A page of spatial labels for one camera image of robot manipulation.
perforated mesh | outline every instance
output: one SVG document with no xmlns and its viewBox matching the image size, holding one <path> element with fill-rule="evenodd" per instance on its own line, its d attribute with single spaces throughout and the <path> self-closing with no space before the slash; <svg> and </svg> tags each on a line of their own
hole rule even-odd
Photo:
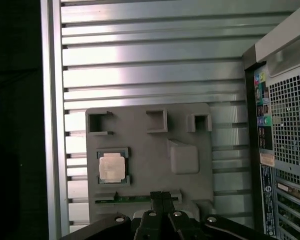
<svg viewBox="0 0 300 240">
<path fill-rule="evenodd" d="M 276 160 L 300 166 L 300 75 L 269 90 Z"/>
<path fill-rule="evenodd" d="M 282 240 L 292 240 L 291 238 L 289 238 L 287 235 L 285 235 L 284 233 L 280 234 L 280 237 Z"/>
<path fill-rule="evenodd" d="M 300 185 L 300 176 L 276 169 L 276 175 L 282 179 Z"/>
</svg>

metal panel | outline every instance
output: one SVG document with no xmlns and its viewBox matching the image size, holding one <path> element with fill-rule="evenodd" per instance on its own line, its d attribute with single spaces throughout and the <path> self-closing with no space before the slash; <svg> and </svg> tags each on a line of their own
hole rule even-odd
<svg viewBox="0 0 300 240">
<path fill-rule="evenodd" d="M 213 175 L 214 191 L 237 191 L 251 189 L 251 175 L 249 172 L 215 173 Z"/>
<path fill-rule="evenodd" d="M 63 64 L 77 66 L 238 58 L 256 40 L 258 38 L 69 48 L 63 50 Z"/>
<path fill-rule="evenodd" d="M 130 84 L 201 82 L 243 78 L 240 61 L 143 65 L 64 71 L 65 88 Z"/>
<path fill-rule="evenodd" d="M 300 0 L 246 1 L 235 4 L 224 0 L 180 0 L 143 3 L 98 4 L 62 8 L 62 23 L 122 21 L 135 19 L 181 18 L 238 14 L 287 12 L 300 6 Z"/>
<path fill-rule="evenodd" d="M 300 39 L 300 8 L 255 44 L 256 61 L 264 61 L 269 55 L 298 39 Z"/>
<path fill-rule="evenodd" d="M 57 89 L 55 96 L 45 96 L 58 106 L 54 124 L 59 149 L 51 151 L 57 151 L 59 161 L 62 235 L 89 221 L 88 204 L 82 202 L 87 199 L 85 110 L 156 103 L 210 104 L 217 211 L 253 226 L 238 59 L 299 7 L 300 0 L 62 2 L 60 7 L 53 0 L 63 23 L 61 31 L 60 19 L 54 22 Z M 228 209 L 224 202 L 231 203 Z"/>
</svg>

sticker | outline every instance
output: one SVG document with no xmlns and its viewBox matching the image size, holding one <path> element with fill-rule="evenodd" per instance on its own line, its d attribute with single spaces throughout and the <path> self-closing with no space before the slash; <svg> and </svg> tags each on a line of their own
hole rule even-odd
<svg viewBox="0 0 300 240">
<path fill-rule="evenodd" d="M 275 236 L 272 168 L 260 164 L 264 233 Z"/>
<path fill-rule="evenodd" d="M 286 192 L 286 191 L 287 191 L 287 192 L 290 191 L 290 189 L 289 189 L 288 186 L 283 185 L 283 184 L 280 184 L 280 183 L 277 184 L 277 188 L 280 189 L 280 190 L 283 190 L 283 191 L 285 191 L 285 192 Z"/>
<path fill-rule="evenodd" d="M 274 167 L 274 155 L 268 153 L 260 153 L 260 162 L 264 165 Z"/>
<path fill-rule="evenodd" d="M 261 83 L 261 82 L 265 82 L 265 74 L 264 74 L 264 72 L 261 72 L 261 73 L 259 74 L 259 79 L 260 79 L 260 83 Z"/>
</svg>

rectangular notch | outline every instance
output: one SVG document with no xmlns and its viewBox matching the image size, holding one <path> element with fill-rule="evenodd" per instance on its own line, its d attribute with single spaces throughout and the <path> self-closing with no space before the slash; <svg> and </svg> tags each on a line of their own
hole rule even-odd
<svg viewBox="0 0 300 240">
<path fill-rule="evenodd" d="M 113 114 L 111 112 L 102 112 L 102 113 L 92 113 L 88 114 L 88 131 L 89 134 L 95 136 L 104 136 L 104 135 L 112 135 L 113 132 L 109 131 L 105 128 L 105 121 L 107 118 L 112 117 Z"/>
<path fill-rule="evenodd" d="M 158 110 L 147 110 L 147 133 L 167 133 L 168 123 L 167 123 L 167 111 L 165 109 Z"/>
</svg>

metal mesh panel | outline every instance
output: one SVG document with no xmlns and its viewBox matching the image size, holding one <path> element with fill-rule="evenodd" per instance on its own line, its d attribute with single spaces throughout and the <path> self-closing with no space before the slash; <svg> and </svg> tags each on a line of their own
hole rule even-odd
<svg viewBox="0 0 300 240">
<path fill-rule="evenodd" d="M 300 166 L 300 75 L 269 90 L 276 160 Z"/>
<path fill-rule="evenodd" d="M 300 185 L 300 176 L 276 169 L 276 176 Z"/>
<path fill-rule="evenodd" d="M 287 235 L 285 235 L 285 234 L 281 234 L 281 239 L 282 240 L 291 240 L 291 238 L 289 238 Z"/>
</svg>

